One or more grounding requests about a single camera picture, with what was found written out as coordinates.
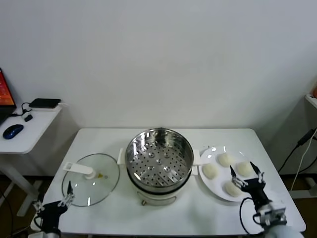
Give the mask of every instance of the cable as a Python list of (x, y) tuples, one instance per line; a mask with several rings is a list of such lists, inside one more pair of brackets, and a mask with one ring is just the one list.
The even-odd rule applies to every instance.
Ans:
[(11, 115), (10, 115), (10, 117), (23, 116), (24, 114), (26, 114), (26, 113), (30, 112), (32, 109), (27, 110), (27, 109), (24, 109), (24, 108), (23, 108), (23, 106), (24, 106), (25, 104), (29, 105), (30, 103), (22, 103), (22, 105), (21, 105), (21, 108), (22, 108), (22, 113), (21, 113), (21, 114), (18, 114), (18, 113), (13, 113), (13, 114), (11, 114)]
[(308, 151), (309, 147), (311, 146), (311, 143), (312, 143), (313, 137), (314, 137), (314, 135), (316, 134), (316, 132), (317, 132), (317, 128), (315, 129), (314, 134), (311, 136), (311, 138), (310, 138), (310, 140), (309, 140), (309, 144), (308, 144), (308, 146), (307, 146), (307, 148), (306, 148), (305, 152), (304, 152), (304, 153), (303, 153), (303, 155), (302, 155), (301, 161), (300, 161), (300, 163), (299, 163), (299, 166), (298, 166), (298, 169), (297, 169), (297, 172), (296, 172), (296, 175), (295, 175), (295, 178), (294, 178), (294, 181), (293, 181), (292, 187), (291, 187), (291, 191), (293, 190), (293, 187), (294, 187), (295, 181), (296, 181), (297, 176), (298, 176), (298, 174), (299, 174), (299, 170), (301, 169), (301, 166), (302, 166), (302, 162), (303, 162), (304, 156), (306, 155), (306, 153), (307, 153), (307, 151)]
[[(250, 233), (247, 231), (247, 229), (245, 228), (245, 226), (244, 226), (244, 224), (243, 224), (243, 222), (242, 222), (241, 210), (242, 210), (243, 203), (244, 203), (246, 200), (252, 200), (252, 201), (253, 201), (253, 199), (250, 198), (250, 197), (245, 197), (245, 198), (243, 198), (243, 200), (242, 200), (242, 202), (241, 202), (241, 204), (240, 204), (240, 208), (239, 208), (240, 223), (241, 223), (242, 228), (244, 229), (244, 231), (245, 231), (250, 237), (257, 237), (257, 236), (259, 236), (259, 235), (264, 234), (264, 232), (260, 232), (260, 233), (258, 233), (258, 234), (250, 234)], [(260, 225), (260, 223), (258, 223), (258, 222), (255, 220), (255, 216), (256, 216), (256, 215), (257, 215), (257, 214), (254, 214), (254, 215), (253, 215), (253, 217), (252, 217), (252, 218), (253, 218), (253, 221), (254, 221), (256, 224)]]
[(36, 216), (36, 217), (33, 219), (33, 222), (34, 222), (35, 226), (37, 226), (40, 230), (42, 230), (42, 226), (40, 226), (40, 225), (38, 224), (38, 222), (36, 221), (37, 218), (39, 218), (39, 216)]
[(297, 144), (294, 149), (291, 151), (291, 153), (287, 156), (286, 160), (284, 161), (282, 167), (277, 171), (278, 173), (281, 172), (282, 168), (284, 168), (286, 162), (289, 160), (289, 158), (291, 157), (291, 155), (294, 153), (294, 151), (299, 147), (299, 144)]
[(29, 227), (30, 226), (22, 227), (22, 228), (18, 229), (17, 231), (15, 231), (12, 235), (15, 236), (15, 235), (19, 234), (20, 232), (27, 230)]
[(306, 168), (300, 170), (299, 173), (304, 172), (305, 170), (309, 169), (311, 166), (313, 166), (313, 164), (314, 164), (316, 161), (317, 161), (317, 156), (316, 156), (316, 158), (314, 159), (314, 161), (311, 162), (310, 165), (308, 165)]
[(297, 141), (297, 145), (295, 146), (295, 148), (292, 150), (292, 152), (287, 156), (286, 160), (284, 161), (282, 167), (278, 170), (278, 173), (282, 170), (282, 168), (285, 166), (286, 162), (288, 161), (288, 159), (291, 157), (291, 155), (294, 153), (294, 151), (304, 145), (309, 139), (313, 138), (316, 139), (316, 137), (314, 137), (315, 131), (317, 128), (315, 129), (310, 129), (302, 138), (299, 139), (299, 141)]
[(248, 235), (250, 235), (250, 233), (247, 231), (247, 229), (245, 228), (245, 226), (244, 226), (244, 224), (243, 224), (243, 222), (242, 222), (242, 216), (241, 216), (242, 205), (243, 205), (243, 203), (244, 203), (246, 200), (252, 200), (252, 198), (250, 198), (250, 197), (245, 197), (245, 198), (243, 198), (243, 200), (242, 200), (242, 202), (241, 202), (241, 204), (240, 204), (240, 208), (239, 208), (239, 218), (240, 218), (240, 223), (241, 223), (241, 225), (242, 225), (242, 228), (244, 229), (244, 231), (245, 231)]
[(11, 213), (11, 233), (10, 233), (10, 237), (13, 237), (13, 212), (12, 212), (12, 208), (11, 205), (8, 201), (8, 199), (6, 198), (6, 196), (4, 195), (4, 193), (2, 192), (2, 190), (0, 189), (0, 193), (2, 194), (2, 197), (4, 197), (5, 201), (7, 202), (9, 209), (10, 209), (10, 213)]
[(257, 217), (257, 216), (259, 216), (259, 214), (254, 214), (254, 215), (252, 216), (252, 219), (253, 219), (253, 221), (254, 221), (255, 224), (258, 224), (258, 225), (260, 226), (261, 224), (256, 221), (256, 217)]

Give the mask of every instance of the laptop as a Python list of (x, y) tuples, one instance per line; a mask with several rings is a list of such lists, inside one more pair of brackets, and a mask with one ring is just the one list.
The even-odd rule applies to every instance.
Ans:
[(2, 124), (16, 109), (15, 102), (0, 68), (0, 124)]

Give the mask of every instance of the floor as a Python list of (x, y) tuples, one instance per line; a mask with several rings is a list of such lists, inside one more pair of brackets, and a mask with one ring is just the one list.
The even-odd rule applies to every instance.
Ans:
[[(40, 192), (45, 193), (51, 183), (50, 179), (47, 179), (43, 182), (40, 187)], [(291, 186), (292, 179), (284, 179), (284, 183), (287, 188)], [(2, 192), (6, 190), (9, 186), (10, 180), (4, 176), (0, 177), (0, 189)], [(299, 179), (294, 186), (295, 190), (305, 190), (308, 189), (308, 185), (305, 183), (303, 179)], [(33, 208), (29, 209), (25, 217), (17, 217), (15, 214), (19, 210), (20, 205), (22, 204), (26, 194), (18, 188), (16, 185), (13, 187), (11, 193), (7, 197), (14, 214), (14, 224), (13, 230), (17, 231), (20, 229), (27, 229), (27, 231), (32, 234), (33, 231), (28, 227), (31, 223), (31, 220), (35, 214), (35, 210)], [(298, 207), (300, 213), (302, 214), (307, 229), (304, 232), (305, 238), (315, 238), (317, 237), (317, 198), (311, 199), (296, 199), (295, 204)], [(11, 230), (11, 218), (10, 218), (10, 210), (6, 202), (2, 204), (0, 207), (0, 238), (8, 238)]]

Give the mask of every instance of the glass lid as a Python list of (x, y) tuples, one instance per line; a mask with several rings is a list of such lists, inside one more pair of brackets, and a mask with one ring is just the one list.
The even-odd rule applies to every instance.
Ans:
[(63, 179), (61, 190), (65, 196), (68, 183), (71, 182), (75, 195), (72, 202), (74, 206), (87, 207), (103, 201), (114, 190), (119, 181), (119, 166), (110, 155), (88, 155), (76, 164), (71, 164), (73, 168), (81, 166), (81, 172), (68, 171)]

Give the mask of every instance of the robotic arm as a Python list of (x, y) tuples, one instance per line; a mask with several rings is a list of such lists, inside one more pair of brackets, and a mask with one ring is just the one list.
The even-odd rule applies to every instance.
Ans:
[(261, 173), (259, 168), (252, 162), (251, 166), (257, 178), (242, 180), (237, 177), (235, 171), (230, 166), (232, 182), (243, 192), (251, 195), (256, 214), (253, 215), (253, 220), (259, 218), (259, 224), (265, 233), (265, 238), (303, 238), (303, 236), (290, 227), (286, 226), (285, 207), (279, 206), (268, 199), (264, 192), (265, 181), (264, 173)]
[(41, 230), (39, 233), (35, 233), (29, 236), (29, 238), (41, 237), (41, 238), (60, 238), (60, 230), (58, 229), (59, 217), (65, 213), (74, 200), (73, 188), (69, 182), (67, 188), (67, 195), (57, 202), (52, 202), (42, 205), (41, 199), (33, 202), (33, 206), (36, 210), (36, 217), (34, 218), (35, 225)]

